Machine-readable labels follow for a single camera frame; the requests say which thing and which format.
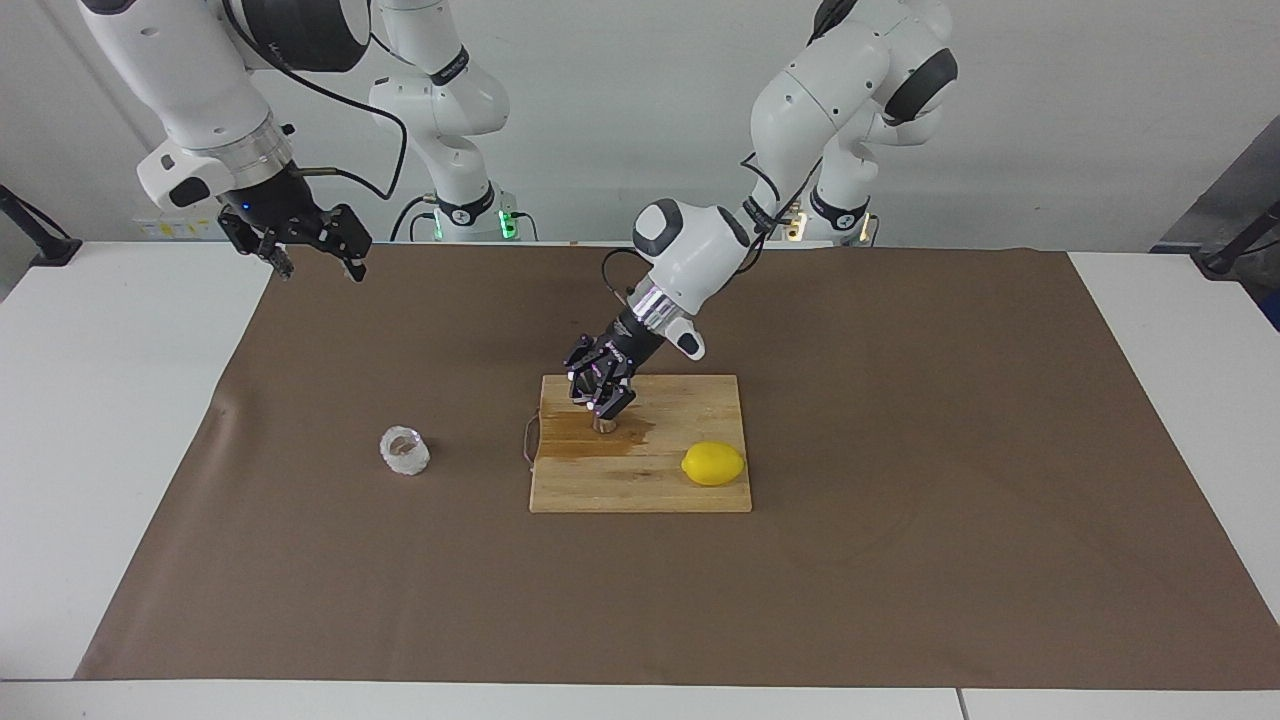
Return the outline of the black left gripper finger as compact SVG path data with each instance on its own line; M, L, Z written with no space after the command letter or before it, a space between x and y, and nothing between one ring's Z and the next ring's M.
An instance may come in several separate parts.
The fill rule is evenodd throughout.
M617 419L635 398L631 375L600 375L590 396L590 411L599 419Z
M590 401L602 386L602 372L598 364L609 356L600 340L580 340L564 360L572 401Z

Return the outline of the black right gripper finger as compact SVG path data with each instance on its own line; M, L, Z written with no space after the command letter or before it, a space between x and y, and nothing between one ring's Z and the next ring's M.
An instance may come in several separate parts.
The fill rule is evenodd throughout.
M349 279L360 283L367 268L365 259L372 246L372 237L349 205L337 205L319 214L320 227L315 249L335 258Z
M219 217L218 225L238 254L266 263L283 281L293 275L294 264L285 249L276 242L274 231L260 234L241 217Z

